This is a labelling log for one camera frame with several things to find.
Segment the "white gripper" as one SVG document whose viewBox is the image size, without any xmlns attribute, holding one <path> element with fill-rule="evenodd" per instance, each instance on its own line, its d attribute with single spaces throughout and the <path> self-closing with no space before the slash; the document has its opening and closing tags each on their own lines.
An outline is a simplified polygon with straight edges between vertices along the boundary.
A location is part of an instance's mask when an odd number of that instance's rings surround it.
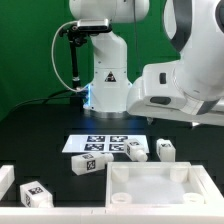
<svg viewBox="0 0 224 224">
<path fill-rule="evenodd" d="M 148 64 L 132 85 L 127 98 L 131 115 L 190 123 L 224 126 L 224 100 L 209 112 L 199 114 L 202 102 L 188 98 L 175 83 L 176 62 Z"/>
</svg>

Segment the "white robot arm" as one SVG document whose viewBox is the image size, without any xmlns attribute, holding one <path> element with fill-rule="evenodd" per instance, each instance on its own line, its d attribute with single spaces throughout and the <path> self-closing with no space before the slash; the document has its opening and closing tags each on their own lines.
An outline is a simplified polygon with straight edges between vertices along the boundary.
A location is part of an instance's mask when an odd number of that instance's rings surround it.
<svg viewBox="0 0 224 224">
<path fill-rule="evenodd" d="M 86 111 L 224 126 L 224 0 L 166 0 L 163 27 L 180 58 L 145 65 L 133 83 L 126 42 L 111 25 L 144 19 L 150 0 L 69 0 L 69 7 L 75 30 L 93 44 Z"/>
</svg>

